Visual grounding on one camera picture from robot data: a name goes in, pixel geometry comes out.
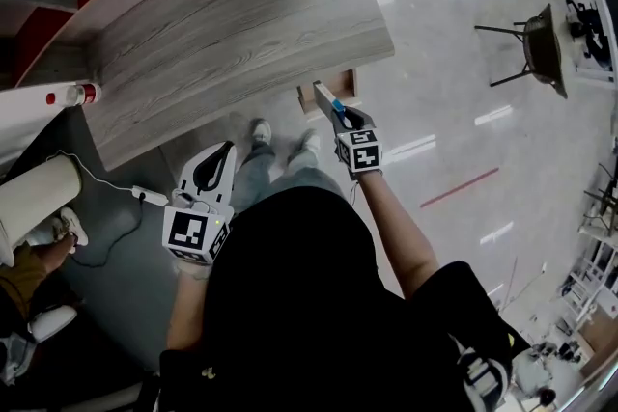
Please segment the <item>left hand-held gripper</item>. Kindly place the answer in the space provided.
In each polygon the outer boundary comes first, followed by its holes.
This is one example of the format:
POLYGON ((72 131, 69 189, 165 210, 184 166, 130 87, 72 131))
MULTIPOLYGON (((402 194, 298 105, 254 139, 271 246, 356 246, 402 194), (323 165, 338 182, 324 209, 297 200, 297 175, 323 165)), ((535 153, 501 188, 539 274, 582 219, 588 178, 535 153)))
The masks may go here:
POLYGON ((180 189, 164 208, 162 229, 162 246, 178 260, 212 265, 221 251, 234 215, 229 203, 237 157, 236 145, 225 141, 200 151, 183 166, 180 189), (215 189, 214 204, 191 195, 215 189))

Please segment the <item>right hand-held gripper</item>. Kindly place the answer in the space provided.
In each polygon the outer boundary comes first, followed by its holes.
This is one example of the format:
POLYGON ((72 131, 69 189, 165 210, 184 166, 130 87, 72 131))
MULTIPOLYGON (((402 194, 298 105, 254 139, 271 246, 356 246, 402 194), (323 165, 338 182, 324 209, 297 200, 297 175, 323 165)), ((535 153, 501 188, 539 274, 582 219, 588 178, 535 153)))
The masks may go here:
POLYGON ((330 121, 335 135, 335 153, 352 181, 361 175, 380 172, 382 142, 373 119, 356 108, 332 109, 330 121))

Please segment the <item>person's left hand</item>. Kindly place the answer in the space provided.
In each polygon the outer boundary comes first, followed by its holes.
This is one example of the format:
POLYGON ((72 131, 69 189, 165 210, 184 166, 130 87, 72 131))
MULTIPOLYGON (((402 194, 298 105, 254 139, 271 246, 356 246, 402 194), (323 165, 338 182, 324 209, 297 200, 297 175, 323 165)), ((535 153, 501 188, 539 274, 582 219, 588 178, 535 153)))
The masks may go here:
POLYGON ((180 274, 196 281, 207 281, 212 272, 212 264, 201 264, 193 261, 176 260, 176 269, 180 274))

